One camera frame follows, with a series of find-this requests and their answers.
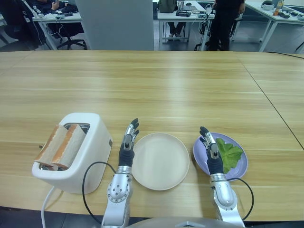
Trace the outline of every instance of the bread slice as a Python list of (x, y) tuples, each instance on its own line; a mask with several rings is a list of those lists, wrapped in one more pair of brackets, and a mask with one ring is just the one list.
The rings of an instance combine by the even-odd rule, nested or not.
[(52, 163), (68, 169), (76, 157), (86, 134), (78, 124), (72, 124), (66, 136), (53, 157)]
[(43, 146), (35, 161), (51, 169), (54, 166), (54, 164), (51, 163), (52, 159), (62, 144), (66, 133), (67, 129), (64, 126), (59, 124), (56, 125), (47, 143)]

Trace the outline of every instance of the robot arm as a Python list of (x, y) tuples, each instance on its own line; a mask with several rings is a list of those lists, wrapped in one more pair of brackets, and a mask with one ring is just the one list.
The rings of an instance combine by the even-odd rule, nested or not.
[(133, 145), (139, 130), (138, 119), (127, 127), (119, 150), (119, 162), (116, 174), (107, 189), (108, 204), (101, 228), (124, 228), (129, 223), (130, 199), (132, 196)]
[(201, 142), (206, 147), (207, 165), (210, 171), (210, 182), (213, 191), (213, 203), (217, 211), (217, 219), (245, 227), (238, 213), (238, 198), (231, 188), (224, 174), (223, 160), (220, 156), (218, 146), (211, 133), (200, 127)]

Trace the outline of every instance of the lettuce leaf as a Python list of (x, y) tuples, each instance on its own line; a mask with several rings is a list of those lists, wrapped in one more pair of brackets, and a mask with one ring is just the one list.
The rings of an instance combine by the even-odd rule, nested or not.
[(216, 142), (223, 160), (224, 173), (228, 173), (231, 168), (235, 168), (237, 166), (237, 162), (241, 159), (243, 150), (237, 146), (233, 146), (230, 143), (225, 143), (225, 141), (221, 138), (217, 138)]

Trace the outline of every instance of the black cable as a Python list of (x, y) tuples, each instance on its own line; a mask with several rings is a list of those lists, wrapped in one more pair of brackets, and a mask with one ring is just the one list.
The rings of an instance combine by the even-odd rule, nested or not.
[(254, 197), (254, 195), (253, 195), (253, 191), (252, 191), (251, 187), (249, 186), (249, 184), (246, 183), (246, 181), (244, 181), (244, 180), (242, 180), (242, 179), (240, 179), (240, 178), (238, 178), (238, 177), (230, 178), (230, 179), (228, 179), (227, 181), (231, 181), (231, 180), (239, 180), (239, 181), (243, 182), (244, 184), (247, 185), (247, 187), (249, 188), (250, 193), (251, 193), (252, 203), (251, 203), (251, 207), (250, 207), (249, 212), (245, 215), (245, 217), (242, 218), (243, 221), (244, 221), (245, 219), (248, 218), (248, 216), (250, 215), (250, 213), (251, 213), (251, 211), (252, 211), (252, 209), (253, 209), (253, 205), (254, 205), (254, 203), (255, 203), (255, 197)]
[(103, 161), (96, 161), (96, 162), (93, 162), (92, 164), (90, 164), (90, 166), (86, 169), (85, 171), (85, 174), (84, 174), (84, 178), (82, 180), (82, 198), (84, 200), (84, 204), (85, 204), (85, 208), (87, 209), (87, 211), (89, 212), (89, 214), (92, 216), (92, 218), (98, 222), (99, 224), (101, 224), (101, 221), (98, 220), (98, 218), (93, 215), (93, 213), (91, 212), (90, 208), (88, 207), (87, 203), (86, 203), (86, 198), (85, 198), (85, 180), (86, 180), (86, 174), (87, 172), (89, 172), (90, 168), (95, 165), (95, 164), (105, 164), (105, 165), (108, 165), (110, 166), (110, 168), (113, 170), (114, 173), (116, 173), (115, 169), (112, 167), (112, 165), (110, 165), (109, 163), (106, 163), (106, 162), (103, 162)]
[(284, 54), (284, 53), (281, 53), (281, 52), (269, 52), (269, 53), (276, 53), (276, 54), (280, 54), (280, 55), (285, 55), (285, 56), (292, 56), (292, 57), (296, 57), (296, 58), (301, 58), (301, 59), (304, 59), (302, 57), (299, 57), (299, 56), (293, 56), (293, 55), (289, 55), (289, 54)]

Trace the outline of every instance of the black pants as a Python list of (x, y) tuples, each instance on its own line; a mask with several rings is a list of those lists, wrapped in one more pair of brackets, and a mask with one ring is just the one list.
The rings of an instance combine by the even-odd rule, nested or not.
[(221, 50), (229, 51), (229, 35), (237, 16), (237, 10), (218, 10), (216, 12), (210, 28), (210, 51), (218, 50), (219, 41), (221, 42)]
[(170, 26), (170, 34), (180, 34), (182, 28), (186, 25), (185, 22), (179, 22), (177, 26), (174, 26), (174, 22), (168, 22), (168, 25)]

